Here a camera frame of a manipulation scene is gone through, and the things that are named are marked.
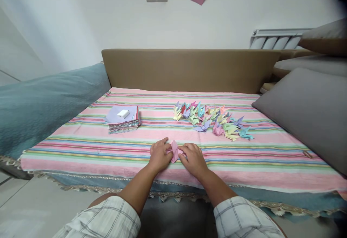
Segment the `pink origami crane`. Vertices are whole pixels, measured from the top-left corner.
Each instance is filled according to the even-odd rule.
[[[173,153],[173,157],[171,159],[171,163],[173,164],[176,162],[176,160],[179,159],[178,154],[185,154],[185,153],[178,148],[178,145],[175,140],[172,141],[171,148],[172,150],[167,150],[166,154],[168,154],[169,152]]]
[[[224,129],[223,129],[222,125],[217,122],[217,118],[216,118],[216,122],[213,126],[212,132],[217,136],[221,136],[224,133]]]

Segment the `radiator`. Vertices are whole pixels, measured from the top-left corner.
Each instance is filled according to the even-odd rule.
[[[298,49],[303,33],[311,29],[257,29],[253,31],[250,49]]]

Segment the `forearm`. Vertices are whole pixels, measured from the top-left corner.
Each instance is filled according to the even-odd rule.
[[[157,172],[145,166],[117,195],[127,201],[140,216]]]
[[[200,176],[198,180],[206,190],[213,207],[216,207],[219,203],[229,198],[237,196],[237,194],[211,170],[208,170],[203,176]]]

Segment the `pink striped cloth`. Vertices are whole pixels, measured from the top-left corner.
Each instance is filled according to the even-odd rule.
[[[57,170],[67,173],[132,178],[149,160],[152,143],[169,137],[178,145],[201,147],[208,167],[227,184],[280,192],[338,191],[347,197],[347,180],[251,104],[259,95],[237,93],[158,92],[111,88],[51,136],[23,153],[26,171]],[[174,104],[201,101],[225,105],[232,117],[244,116],[253,140],[232,142],[212,133],[197,132],[188,120],[173,120]],[[104,118],[114,105],[137,105],[142,125],[136,130],[108,134]],[[303,154],[307,151],[312,159]],[[180,160],[170,163],[157,180],[201,187]]]

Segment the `person's right hand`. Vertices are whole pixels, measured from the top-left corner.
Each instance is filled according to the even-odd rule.
[[[182,164],[189,173],[198,180],[210,171],[206,165],[201,149],[196,144],[186,143],[178,148],[182,150],[188,158],[187,160],[183,154],[178,154]]]

